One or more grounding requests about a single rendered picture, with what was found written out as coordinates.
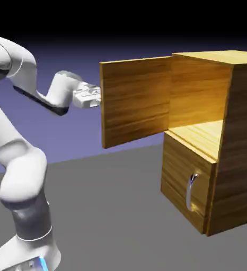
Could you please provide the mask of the light wood cabinet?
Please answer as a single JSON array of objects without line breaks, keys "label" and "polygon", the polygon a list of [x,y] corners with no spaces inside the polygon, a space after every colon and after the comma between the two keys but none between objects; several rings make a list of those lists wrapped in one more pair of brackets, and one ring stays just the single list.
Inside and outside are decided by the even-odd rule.
[{"label": "light wood cabinet", "polygon": [[172,56],[170,131],[217,162],[207,232],[247,223],[247,52]]}]

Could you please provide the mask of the wood cabinet door without visible handle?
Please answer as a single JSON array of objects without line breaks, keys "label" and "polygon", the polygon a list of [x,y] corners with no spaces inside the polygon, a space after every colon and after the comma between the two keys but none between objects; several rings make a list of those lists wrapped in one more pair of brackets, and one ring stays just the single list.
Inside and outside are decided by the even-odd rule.
[{"label": "wood cabinet door without visible handle", "polygon": [[170,56],[100,63],[104,149],[168,128],[170,79]]}]

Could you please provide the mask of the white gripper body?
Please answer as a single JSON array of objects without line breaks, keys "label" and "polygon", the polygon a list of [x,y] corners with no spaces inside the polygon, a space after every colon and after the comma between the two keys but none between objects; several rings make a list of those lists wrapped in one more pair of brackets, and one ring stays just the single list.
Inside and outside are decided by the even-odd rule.
[{"label": "white gripper body", "polygon": [[89,109],[99,106],[101,104],[101,91],[99,89],[74,91],[73,103],[80,109]]}]

